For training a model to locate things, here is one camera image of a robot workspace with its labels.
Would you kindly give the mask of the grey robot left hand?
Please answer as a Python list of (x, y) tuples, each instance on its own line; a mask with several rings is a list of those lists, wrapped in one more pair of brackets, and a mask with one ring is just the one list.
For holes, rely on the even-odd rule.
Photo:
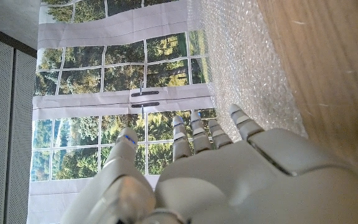
[(173, 119), (173, 161), (155, 187), (135, 167), (137, 135), (124, 128), (104, 167), (62, 223), (358, 223), (358, 173), (285, 129), (261, 128), (237, 105), (241, 140), (191, 114), (192, 139)]

